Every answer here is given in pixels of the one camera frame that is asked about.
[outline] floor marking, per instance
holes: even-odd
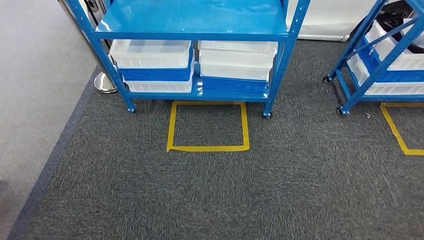
[[[424,108],[424,102],[382,102],[380,104],[381,112],[383,113],[385,120],[390,126],[390,129],[394,134],[394,137],[396,138],[397,143],[399,144],[400,149],[402,149],[403,153],[405,155],[424,156],[424,149],[414,149],[407,147],[404,139],[396,128],[392,117],[390,117],[387,108]]]
[[[243,145],[223,145],[223,146],[174,146],[175,122],[177,117],[177,105],[240,105],[241,107],[241,132],[243,135]],[[233,101],[173,101],[171,114],[169,116],[168,140],[166,152],[170,150],[183,152],[241,152],[250,149],[248,114],[245,102]]]

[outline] gray floor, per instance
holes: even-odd
[[[96,65],[54,0],[1,0],[0,29],[4,240]]]
[[[424,157],[403,155],[378,104],[335,114],[320,81],[343,47],[297,43],[273,118],[247,105],[246,152],[167,153],[170,101],[128,114],[91,91],[10,239],[423,239]],[[178,111],[179,144],[239,143],[236,107]],[[408,114],[403,133],[423,117]]]

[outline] blue metal rack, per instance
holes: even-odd
[[[289,0],[114,0],[96,29],[93,29],[78,0],[64,0],[74,22],[84,33],[96,58],[133,113],[132,99],[240,101],[264,103],[262,114],[271,116],[274,98],[295,46],[310,0],[299,0],[289,29],[286,14]],[[278,42],[270,87],[264,92],[202,89],[195,65],[190,93],[130,92],[120,73],[103,51],[101,40],[211,40]]]
[[[365,34],[367,30],[370,29],[373,21],[377,18],[379,12],[382,10],[388,0],[378,0],[375,5],[372,7],[369,14],[362,21],[359,26],[356,34],[350,40],[346,49],[341,54],[340,58],[337,60],[337,63],[330,71],[328,76],[323,78],[325,83],[333,81],[336,77],[340,83],[341,90],[344,93],[347,101],[337,108],[337,113],[341,115],[349,114],[350,109],[356,105],[359,101],[375,101],[375,102],[424,102],[424,95],[365,95],[365,92],[375,83],[381,76],[385,76],[387,73],[388,67],[399,57],[399,55],[415,40],[423,31],[424,31],[424,0],[405,0],[416,12],[416,17],[402,24],[395,29],[391,30],[384,36],[379,37],[378,39],[372,42],[364,43]],[[386,56],[383,61],[378,60],[378,65],[370,72],[368,79],[359,86],[358,80],[352,71],[347,67],[347,60],[349,60],[353,55],[361,55],[363,50],[367,48],[372,48],[373,45],[379,43],[381,40],[391,37],[392,35],[398,33],[404,28],[409,26],[412,28],[408,33],[403,36],[403,38],[396,44],[392,51]],[[342,76],[342,69],[347,67],[350,77],[353,80],[355,89],[351,94],[349,88],[346,84],[344,77]]]

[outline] plastic storage bin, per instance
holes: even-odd
[[[194,51],[190,50],[188,63],[194,58]],[[187,81],[190,78],[191,66],[185,68],[119,68],[119,72],[127,81]]]
[[[273,41],[199,41],[198,44],[205,63],[267,69],[273,67],[277,46]]]
[[[202,76],[203,89],[267,93],[268,81]]]
[[[266,81],[270,70],[270,68],[212,65],[202,62],[200,58],[201,75],[207,77]]]
[[[199,41],[202,76],[266,81],[276,42]]]
[[[363,38],[358,47],[367,44]],[[366,47],[358,52],[369,73],[372,73],[381,63],[380,57],[372,47]],[[385,71],[377,80],[378,83],[424,82],[424,70],[390,70]]]
[[[372,27],[369,32],[365,35],[366,41],[371,43],[372,41],[382,37],[387,32],[380,26],[375,20],[372,23]],[[381,62],[386,56],[393,50],[398,42],[392,38],[387,37],[382,41],[374,45],[377,59]],[[403,53],[390,65],[388,70],[424,70],[424,54],[415,54],[405,49]]]
[[[190,75],[186,81],[127,80],[124,78],[123,82],[128,85],[129,91],[133,93],[190,93],[192,91],[194,66],[195,60],[192,57]]]
[[[357,81],[359,86],[370,77],[367,67],[358,54],[353,55],[347,66],[352,71],[353,81]],[[423,95],[424,82],[375,82],[365,92],[365,95]]]
[[[115,39],[109,55],[120,69],[185,69],[192,41]]]

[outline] white plastic bin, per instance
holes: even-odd
[[[189,66],[191,41],[115,39],[109,55],[122,69],[176,69]]]
[[[273,67],[277,46],[272,41],[199,41],[198,44],[200,60],[204,63],[268,70]]]
[[[355,75],[359,86],[370,77],[367,67],[362,59],[356,54],[348,61],[347,65]],[[424,82],[375,82],[365,92],[365,95],[423,95]]]
[[[195,58],[191,61],[190,79],[188,81],[126,81],[133,93],[190,93],[192,91]]]
[[[267,81],[277,42],[199,41],[201,75]]]
[[[207,77],[267,81],[270,69],[247,66],[213,65],[202,62],[200,58],[200,74]]]
[[[372,41],[382,37],[387,32],[375,20],[372,28],[365,35],[366,40]],[[375,50],[381,61],[393,50],[398,42],[393,37],[387,37],[374,45]],[[405,49],[402,54],[389,66],[389,70],[424,70],[424,54],[414,54],[408,49]]]

